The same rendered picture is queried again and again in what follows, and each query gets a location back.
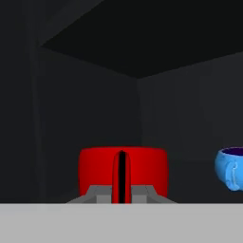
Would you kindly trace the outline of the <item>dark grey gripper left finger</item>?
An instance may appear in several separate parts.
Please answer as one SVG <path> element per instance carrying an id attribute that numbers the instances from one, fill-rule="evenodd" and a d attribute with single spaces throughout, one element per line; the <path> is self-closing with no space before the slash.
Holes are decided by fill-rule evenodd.
<path id="1" fill-rule="evenodd" d="M 70 200 L 70 203 L 109 204 L 112 201 L 112 187 L 91 185 L 84 196 Z"/>

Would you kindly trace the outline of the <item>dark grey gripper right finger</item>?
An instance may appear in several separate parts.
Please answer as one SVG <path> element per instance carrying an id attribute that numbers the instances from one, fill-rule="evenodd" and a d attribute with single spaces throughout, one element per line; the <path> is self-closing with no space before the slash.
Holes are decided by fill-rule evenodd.
<path id="1" fill-rule="evenodd" d="M 152 185 L 140 185 L 133 186 L 131 188 L 131 202 L 132 203 L 144 203 L 144 204 L 164 204 L 173 203 L 173 200 L 160 196 Z"/>

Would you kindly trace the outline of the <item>red mug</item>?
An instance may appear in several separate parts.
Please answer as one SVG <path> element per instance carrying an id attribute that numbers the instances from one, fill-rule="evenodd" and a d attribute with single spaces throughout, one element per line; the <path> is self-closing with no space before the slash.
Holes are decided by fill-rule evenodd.
<path id="1" fill-rule="evenodd" d="M 111 186 L 115 204 L 130 204 L 131 188 L 152 185 L 160 196 L 168 195 L 168 160 L 165 150 L 141 146 L 85 148 L 78 165 L 80 196 L 91 185 Z"/>

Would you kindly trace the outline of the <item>dark cabinet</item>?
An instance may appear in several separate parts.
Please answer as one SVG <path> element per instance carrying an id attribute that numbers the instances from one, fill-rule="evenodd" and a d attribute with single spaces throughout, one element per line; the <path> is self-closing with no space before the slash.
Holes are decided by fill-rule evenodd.
<path id="1" fill-rule="evenodd" d="M 243 0 L 0 0 L 0 203 L 78 194 L 89 147 L 166 150 L 168 196 L 243 203 Z"/>

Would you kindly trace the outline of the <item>blue cup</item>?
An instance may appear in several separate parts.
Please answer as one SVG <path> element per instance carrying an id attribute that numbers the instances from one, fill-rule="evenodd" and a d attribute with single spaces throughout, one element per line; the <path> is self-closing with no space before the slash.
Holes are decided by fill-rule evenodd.
<path id="1" fill-rule="evenodd" d="M 231 191 L 243 191 L 243 147 L 228 147 L 217 152 L 215 173 Z"/>

